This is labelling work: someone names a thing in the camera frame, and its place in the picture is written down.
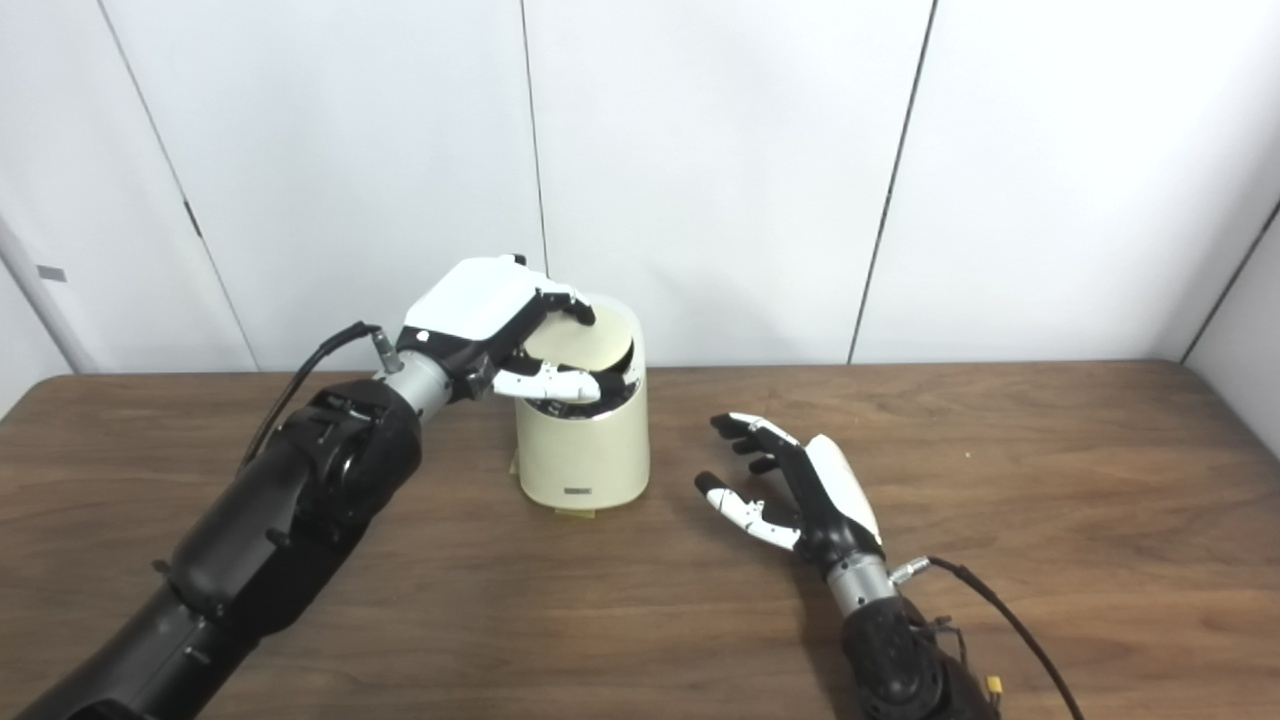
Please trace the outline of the white and black right hand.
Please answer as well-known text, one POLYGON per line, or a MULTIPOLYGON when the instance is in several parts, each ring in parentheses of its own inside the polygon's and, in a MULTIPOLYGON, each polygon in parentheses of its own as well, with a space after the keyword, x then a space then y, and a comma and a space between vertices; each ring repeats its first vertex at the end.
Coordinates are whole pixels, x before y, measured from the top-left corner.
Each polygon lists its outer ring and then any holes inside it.
POLYGON ((884 557, 879 524, 844 451, 818 434, 796 439, 773 421, 746 413, 710 418, 736 455, 749 455, 753 474, 780 471, 795 510, 783 516, 763 500, 749 500, 710 471, 694 484, 707 502, 750 537, 795 552, 827 577, 855 556, 884 557))

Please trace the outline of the white and black left hand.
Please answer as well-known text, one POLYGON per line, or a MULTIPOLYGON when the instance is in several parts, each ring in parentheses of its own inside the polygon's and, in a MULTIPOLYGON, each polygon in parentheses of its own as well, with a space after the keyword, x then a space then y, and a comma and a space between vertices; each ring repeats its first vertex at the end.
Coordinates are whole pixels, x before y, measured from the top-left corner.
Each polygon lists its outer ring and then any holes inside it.
POLYGON ((385 382, 428 416, 447 404, 493 392, 525 400, 591 404, 625 392, 621 375, 554 365, 524 351, 556 313, 593 325, 590 300, 520 256, 470 258, 406 314, 396 341, 403 366, 385 382))

